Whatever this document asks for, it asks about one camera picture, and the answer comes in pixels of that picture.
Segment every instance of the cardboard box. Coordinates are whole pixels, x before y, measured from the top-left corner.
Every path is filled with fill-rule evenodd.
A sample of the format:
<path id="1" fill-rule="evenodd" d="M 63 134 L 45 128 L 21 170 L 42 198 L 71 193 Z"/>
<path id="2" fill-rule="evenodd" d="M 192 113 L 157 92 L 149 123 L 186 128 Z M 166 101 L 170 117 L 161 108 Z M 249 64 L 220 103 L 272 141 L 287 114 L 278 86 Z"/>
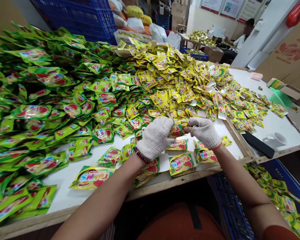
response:
<path id="1" fill-rule="evenodd" d="M 281 41 L 255 72 L 269 82 L 277 78 L 300 89 L 300 22 Z M 300 99 L 295 102 L 300 106 Z"/>
<path id="2" fill-rule="evenodd" d="M 224 52 L 217 47 L 206 45 L 204 51 L 209 56 L 209 61 L 214 63 L 219 63 Z"/>
<path id="3" fill-rule="evenodd" d="M 188 5 L 188 0 L 181 0 L 181 5 Z"/>
<path id="4" fill-rule="evenodd" d="M 176 17 L 186 17 L 187 6 L 173 2 L 171 6 L 171 14 Z"/>
<path id="5" fill-rule="evenodd" d="M 172 23 L 171 23 L 171 30 L 177 31 L 177 25 L 178 24 L 185 24 L 185 18 L 184 17 L 178 17 L 178 16 L 172 16 Z"/>
<path id="6" fill-rule="evenodd" d="M 280 91 L 287 94 L 289 97 L 292 97 L 295 100 L 300 99 L 300 90 L 291 86 L 290 84 L 282 84 Z"/>

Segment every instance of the white table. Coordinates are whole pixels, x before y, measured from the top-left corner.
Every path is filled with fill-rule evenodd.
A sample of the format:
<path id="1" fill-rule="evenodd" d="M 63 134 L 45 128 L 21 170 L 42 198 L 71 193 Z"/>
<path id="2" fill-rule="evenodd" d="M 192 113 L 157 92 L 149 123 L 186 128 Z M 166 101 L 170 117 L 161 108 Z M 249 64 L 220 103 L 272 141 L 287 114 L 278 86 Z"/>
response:
<path id="1" fill-rule="evenodd" d="M 265 82 L 258 82 L 250 79 L 250 73 L 246 70 L 231 68 L 229 69 L 229 72 L 233 74 L 234 79 L 243 87 L 250 88 L 252 91 L 255 91 L 262 95 L 266 95 L 268 98 L 272 95 L 272 91 L 266 87 Z M 263 91 L 258 90 L 259 86 L 263 88 Z M 234 127 L 232 125 L 229 125 L 229 123 L 227 124 L 227 122 L 222 121 L 221 119 L 217 119 L 217 121 L 214 122 L 214 126 L 220 137 L 228 136 L 233 142 L 232 145 L 228 146 L 227 148 L 232 153 L 232 155 L 240 161 L 241 164 L 249 163 L 252 161 L 269 161 L 269 159 L 264 156 L 260 157 L 260 155 L 256 151 L 255 154 L 253 154 L 247 143 L 243 140 L 242 136 L 236 130 L 234 130 Z M 268 115 L 264 117 L 264 126 L 264 129 L 259 126 L 255 127 L 256 132 L 253 133 L 253 135 L 255 135 L 258 139 L 262 140 L 262 138 L 269 133 L 279 132 L 288 140 L 288 144 L 278 149 L 278 151 L 275 153 L 274 158 L 300 149 L 300 133 L 289 122 L 287 117 L 281 119 L 274 113 L 269 111 Z M 196 138 L 190 137 L 189 134 L 186 135 L 186 137 L 189 138 L 188 150 L 192 151 L 192 156 L 194 157 L 193 140 Z M 70 163 L 68 167 L 49 175 L 44 179 L 44 183 L 47 185 L 57 184 L 58 187 L 48 213 L 46 215 L 21 220 L 8 226 L 1 227 L 0 238 L 11 238 L 66 220 L 70 216 L 70 214 L 74 212 L 74 210 L 92 194 L 92 192 L 88 190 L 69 189 L 70 184 L 75 179 L 81 168 L 85 165 L 97 166 L 97 160 L 106 152 L 109 147 L 112 146 L 116 147 L 117 149 L 122 149 L 124 145 L 129 143 L 130 138 L 122 140 L 118 135 L 116 135 L 113 144 L 102 144 L 93 147 L 91 150 L 93 155 L 89 158 L 86 158 L 79 162 Z M 160 156 L 160 171 L 162 173 L 137 190 L 131 189 L 131 192 L 129 192 L 128 194 L 127 200 L 140 198 L 142 196 L 146 196 L 222 171 L 218 163 L 205 163 L 199 164 L 197 166 L 197 172 L 195 173 L 172 179 L 169 174 L 168 157 L 169 155 L 172 156 L 177 154 L 180 154 L 180 152 L 165 151 Z"/>

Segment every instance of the white cloth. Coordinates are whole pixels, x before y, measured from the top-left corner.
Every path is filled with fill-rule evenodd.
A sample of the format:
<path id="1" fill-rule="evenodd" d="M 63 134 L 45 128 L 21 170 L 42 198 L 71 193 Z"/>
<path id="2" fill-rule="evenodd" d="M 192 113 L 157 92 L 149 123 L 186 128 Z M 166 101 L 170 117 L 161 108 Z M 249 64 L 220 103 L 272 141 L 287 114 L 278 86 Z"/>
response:
<path id="1" fill-rule="evenodd" d="M 191 117 L 188 126 L 193 127 L 190 134 L 195 136 L 207 148 L 213 149 L 221 144 L 221 139 L 209 119 Z"/>
<path id="2" fill-rule="evenodd" d="M 236 53 L 239 53 L 240 49 L 242 48 L 242 46 L 243 46 L 243 44 L 244 44 L 244 40 L 245 40 L 245 39 L 246 39 L 246 35 L 242 35 L 241 37 L 238 38 L 237 41 L 235 41 L 235 42 L 233 43 L 233 45 L 234 45 L 235 47 L 237 47 L 236 49 L 234 49 L 234 51 L 235 51 Z"/>
<path id="3" fill-rule="evenodd" d="M 173 118 L 161 117 L 151 122 L 143 132 L 142 139 L 137 143 L 139 152 L 154 160 L 171 144 L 175 143 L 175 139 L 168 138 L 169 132 L 174 124 Z"/>

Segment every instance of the blue crate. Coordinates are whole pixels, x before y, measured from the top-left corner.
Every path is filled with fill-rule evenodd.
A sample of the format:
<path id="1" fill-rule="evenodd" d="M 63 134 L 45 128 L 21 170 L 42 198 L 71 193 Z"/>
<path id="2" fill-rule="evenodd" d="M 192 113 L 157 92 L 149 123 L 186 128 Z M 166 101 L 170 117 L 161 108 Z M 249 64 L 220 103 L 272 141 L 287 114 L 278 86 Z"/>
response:
<path id="1" fill-rule="evenodd" d="M 242 204 L 239 198 L 234 194 L 225 174 L 215 174 L 212 176 L 212 180 L 231 238 L 234 240 L 255 239 L 250 224 L 244 215 Z"/>
<path id="2" fill-rule="evenodd" d="M 170 29 L 170 15 L 157 14 L 157 25 L 163 27 L 164 30 Z"/>
<path id="3" fill-rule="evenodd" d="M 261 164 L 271 175 L 273 179 L 285 181 L 288 191 L 300 198 L 300 184 L 294 179 L 291 173 L 280 162 L 279 159 L 273 159 L 271 161 Z M 295 201 L 298 213 L 300 213 L 300 204 Z"/>
<path id="4" fill-rule="evenodd" d="M 288 190 L 300 198 L 300 185 L 278 160 L 273 159 L 261 164 L 271 175 L 273 179 L 285 181 Z M 218 202 L 223 211 L 232 239 L 255 239 L 250 224 L 243 212 L 242 204 L 239 198 L 234 194 L 232 187 L 224 173 L 218 173 L 212 176 L 214 188 L 217 193 Z M 300 213 L 300 204 L 295 202 L 298 213 Z"/>
<path id="5" fill-rule="evenodd" d="M 66 28 L 87 41 L 115 44 L 117 30 L 108 0 L 36 0 L 52 25 Z"/>
<path id="6" fill-rule="evenodd" d="M 189 54 L 189 52 L 188 52 L 189 49 L 190 48 L 180 47 L 180 52 L 184 53 L 184 54 Z M 193 57 L 195 60 L 207 62 L 209 59 L 209 56 L 206 53 L 203 53 L 203 54 L 204 55 L 190 53 L 190 56 Z"/>

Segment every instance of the hand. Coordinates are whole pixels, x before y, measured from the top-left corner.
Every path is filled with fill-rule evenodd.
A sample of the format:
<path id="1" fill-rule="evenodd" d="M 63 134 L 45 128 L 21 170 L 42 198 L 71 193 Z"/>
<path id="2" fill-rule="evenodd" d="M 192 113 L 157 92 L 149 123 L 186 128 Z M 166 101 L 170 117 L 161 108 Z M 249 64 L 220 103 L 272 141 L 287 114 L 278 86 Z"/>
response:
<path id="1" fill-rule="evenodd" d="M 144 130 L 142 139 L 137 143 L 139 152 L 153 160 L 171 144 L 174 144 L 176 140 L 168 138 L 173 124 L 173 118 L 167 117 L 156 118 L 151 122 Z"/>
<path id="2" fill-rule="evenodd" d="M 192 137 L 195 136 L 210 150 L 221 146 L 221 139 L 209 119 L 198 117 L 190 118 L 188 126 L 189 127 L 185 127 L 183 130 L 190 133 Z"/>

